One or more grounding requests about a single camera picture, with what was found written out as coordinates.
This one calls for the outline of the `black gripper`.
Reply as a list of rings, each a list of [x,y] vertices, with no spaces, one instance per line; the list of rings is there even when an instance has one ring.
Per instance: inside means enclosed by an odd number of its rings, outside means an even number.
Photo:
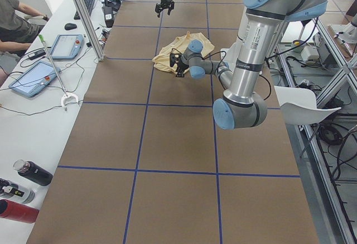
[[[173,11],[175,8],[175,3],[173,0],[161,0],[160,3],[156,4],[155,7],[155,12],[157,13],[157,17],[161,17],[161,12],[164,9],[168,9],[167,15],[169,16],[171,14],[171,11]]]
[[[182,61],[181,57],[182,54],[170,53],[170,67],[173,68],[176,65],[176,77],[178,78],[184,78],[185,70],[189,68],[188,63]]]

